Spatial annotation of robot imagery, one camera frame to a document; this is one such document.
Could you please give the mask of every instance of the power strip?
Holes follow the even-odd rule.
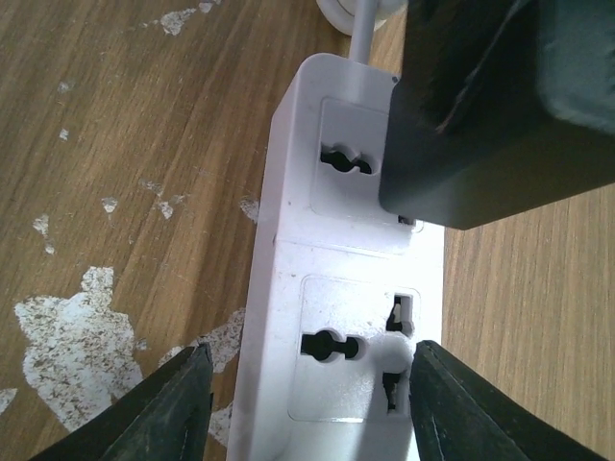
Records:
[[[396,80],[314,55],[273,116],[229,460],[419,459],[408,377],[441,337],[444,229],[378,202]]]

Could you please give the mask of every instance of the wooden surface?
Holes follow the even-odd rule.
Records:
[[[154,22],[187,8],[176,36]],[[397,19],[377,34],[374,65],[397,70],[401,32]],[[259,196],[271,115],[304,58],[347,46],[312,0],[224,0],[207,14],[185,0],[2,3],[0,390],[17,394],[0,415],[0,459],[67,433],[24,378],[17,303],[69,298],[88,267],[112,267],[111,308],[147,339],[144,376],[244,306],[255,225],[239,203]],[[184,198],[165,219],[173,196]],[[610,187],[450,231],[444,325],[453,353],[608,457],[614,207]],[[53,255],[33,229],[44,213]],[[214,378],[214,409],[233,400],[236,364]],[[206,459],[224,456],[209,438]]]

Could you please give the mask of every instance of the white cable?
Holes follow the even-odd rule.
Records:
[[[363,64],[369,63],[377,9],[378,0],[357,0],[353,37],[348,54],[350,60]]]

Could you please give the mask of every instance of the wooden table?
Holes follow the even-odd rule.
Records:
[[[224,325],[245,305],[269,121],[302,60],[348,41],[313,0],[202,8],[0,6],[0,459],[48,447],[86,418],[83,395],[114,401],[212,331],[228,358],[214,409],[233,400]],[[401,21],[377,34],[374,65],[399,68]],[[614,207],[610,187],[450,231],[444,326],[452,352],[610,457]],[[118,395],[86,389],[87,373]],[[209,438],[206,458],[224,457]]]

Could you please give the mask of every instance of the universal socket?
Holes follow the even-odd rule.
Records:
[[[274,114],[229,460],[418,459],[406,383],[440,339],[444,231],[378,204],[393,85],[315,55]]]

